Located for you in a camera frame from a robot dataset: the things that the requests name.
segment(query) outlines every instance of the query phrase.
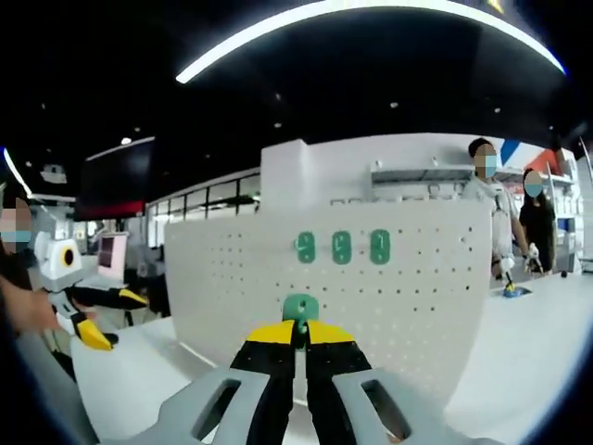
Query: television screen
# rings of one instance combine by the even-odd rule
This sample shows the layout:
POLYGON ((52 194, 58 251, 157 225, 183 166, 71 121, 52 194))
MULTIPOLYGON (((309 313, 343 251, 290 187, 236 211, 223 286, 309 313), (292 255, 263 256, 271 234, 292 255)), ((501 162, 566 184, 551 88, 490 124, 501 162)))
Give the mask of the television screen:
POLYGON ((151 137, 87 159, 74 219, 96 221, 144 214, 154 144, 151 137))

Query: black shirt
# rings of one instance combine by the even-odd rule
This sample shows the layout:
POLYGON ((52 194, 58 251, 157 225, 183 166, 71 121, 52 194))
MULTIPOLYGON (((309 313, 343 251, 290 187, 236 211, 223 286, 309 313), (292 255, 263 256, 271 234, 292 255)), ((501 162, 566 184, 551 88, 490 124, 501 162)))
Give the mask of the black shirt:
POLYGON ((553 241, 553 224, 556 221, 554 209, 525 206, 521 208, 519 221, 526 229, 527 240, 538 248, 549 247, 553 241))

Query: yellow robot part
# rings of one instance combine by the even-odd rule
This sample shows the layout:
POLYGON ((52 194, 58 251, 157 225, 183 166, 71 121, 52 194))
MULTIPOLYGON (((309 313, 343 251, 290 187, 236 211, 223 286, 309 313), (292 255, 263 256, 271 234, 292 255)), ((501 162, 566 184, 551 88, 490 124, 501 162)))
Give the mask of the yellow robot part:
POLYGON ((138 301, 139 303, 142 303, 142 304, 148 306, 148 301, 146 301, 146 299, 140 297, 138 294, 133 293, 129 289, 122 289, 120 291, 120 297, 123 297, 126 299, 133 299, 135 301, 138 301))
POLYGON ((354 337, 341 327, 325 324, 323 322, 317 322, 314 320, 309 320, 308 325, 311 345, 319 345, 322 343, 347 343, 350 341, 355 341, 354 337))
POLYGON ((113 345, 91 320, 83 320, 77 324, 78 334, 89 348, 94 350, 113 350, 113 345))
POLYGON ((258 343, 280 343, 290 345, 293 336, 294 320, 262 326, 251 333, 247 341, 258 343))

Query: gray gripper housing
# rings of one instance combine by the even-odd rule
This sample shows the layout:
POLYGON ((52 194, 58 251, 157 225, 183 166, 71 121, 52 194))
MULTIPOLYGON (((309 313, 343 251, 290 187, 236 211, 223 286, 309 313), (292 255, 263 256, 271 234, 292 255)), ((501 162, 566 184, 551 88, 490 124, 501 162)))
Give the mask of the gray gripper housing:
MULTIPOLYGON (((268 381, 264 374, 217 368, 166 400, 157 422, 146 431, 101 444, 199 445, 219 425, 212 445, 246 445, 268 381), (230 394, 226 411, 220 404, 225 392, 230 394)), ((418 391, 383 370, 337 375, 333 381, 358 445, 390 445, 386 429, 405 438, 406 445, 501 445, 492 439, 469 439, 455 431, 418 391)))

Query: blue stripe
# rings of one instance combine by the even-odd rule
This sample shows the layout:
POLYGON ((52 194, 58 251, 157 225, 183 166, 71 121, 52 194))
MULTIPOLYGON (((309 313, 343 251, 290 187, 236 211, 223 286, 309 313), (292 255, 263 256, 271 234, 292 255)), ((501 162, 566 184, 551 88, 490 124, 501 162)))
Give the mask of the blue stripe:
POLYGON ((515 141, 513 139, 507 139, 506 141, 504 141, 504 143, 502 144, 502 148, 500 149, 500 162, 503 167, 511 158, 512 154, 515 152, 519 144, 521 144, 521 142, 515 141))

